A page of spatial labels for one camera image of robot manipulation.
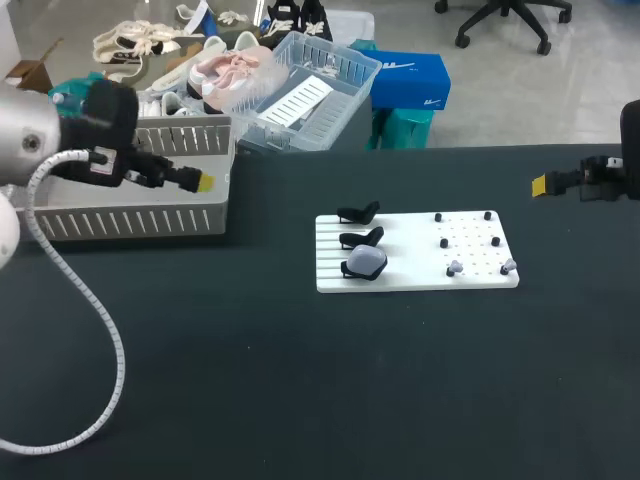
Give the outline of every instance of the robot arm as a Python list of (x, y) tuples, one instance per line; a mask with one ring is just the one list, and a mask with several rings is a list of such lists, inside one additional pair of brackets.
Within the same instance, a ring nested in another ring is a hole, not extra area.
[(46, 95), (0, 84), (0, 185), (25, 186), (60, 151), (60, 119)]
[(570, 172), (549, 172), (536, 178), (532, 195), (564, 195), (568, 188), (579, 187), (580, 200), (615, 201), (626, 194), (640, 200), (640, 100), (627, 104), (620, 116), (622, 158), (589, 157), (580, 168)]
[[(212, 188), (213, 179), (200, 169), (174, 168), (169, 159), (133, 145), (137, 120), (135, 91), (108, 80), (91, 85), (77, 116), (59, 115), (46, 95), (0, 85), (0, 185), (25, 186), (55, 153), (87, 149), (89, 162), (64, 163), (51, 173), (104, 187), (127, 180), (147, 188), (173, 182), (192, 193)], [(110, 173), (92, 168), (107, 161), (113, 162)]]

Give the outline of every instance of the blue shoe box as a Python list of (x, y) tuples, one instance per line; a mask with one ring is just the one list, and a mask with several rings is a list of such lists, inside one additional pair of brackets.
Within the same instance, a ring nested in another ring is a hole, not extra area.
[(382, 62), (373, 81), (373, 108), (444, 110), (451, 79), (440, 55), (361, 50)]

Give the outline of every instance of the cardboard box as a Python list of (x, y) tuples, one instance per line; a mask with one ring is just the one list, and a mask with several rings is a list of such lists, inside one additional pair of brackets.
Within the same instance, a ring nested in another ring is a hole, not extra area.
[(451, 79), (440, 55), (362, 50), (382, 62), (373, 81), (373, 108), (444, 110)]
[(17, 79), (15, 82), (8, 82), (22, 90), (34, 90), (40, 93), (49, 93), (53, 88), (49, 73), (44, 62), (55, 50), (62, 39), (58, 39), (42, 56), (40, 60), (20, 60), (17, 65), (7, 75), (7, 79)]

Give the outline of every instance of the chair wheel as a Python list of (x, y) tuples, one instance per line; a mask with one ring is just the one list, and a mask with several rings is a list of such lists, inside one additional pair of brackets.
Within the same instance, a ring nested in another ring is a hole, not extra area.
[(449, 10), (449, 5), (447, 5), (444, 2), (436, 2), (435, 6), (433, 8), (436, 11), (436, 13), (444, 13), (447, 10)]
[(547, 55), (549, 55), (550, 51), (551, 51), (551, 42), (547, 40), (541, 41), (540, 45), (538, 45), (538, 54), (544, 55), (546, 57)]
[(456, 37), (456, 47), (467, 48), (471, 43), (471, 39), (466, 35), (458, 35)]
[(558, 16), (559, 23), (569, 23), (571, 21), (571, 10), (563, 10)]

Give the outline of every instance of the silver cylinder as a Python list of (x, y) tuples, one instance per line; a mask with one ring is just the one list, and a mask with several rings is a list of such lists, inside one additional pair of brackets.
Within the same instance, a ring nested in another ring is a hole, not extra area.
[(0, 84), (0, 185), (26, 185), (59, 145), (60, 119), (49, 98)]

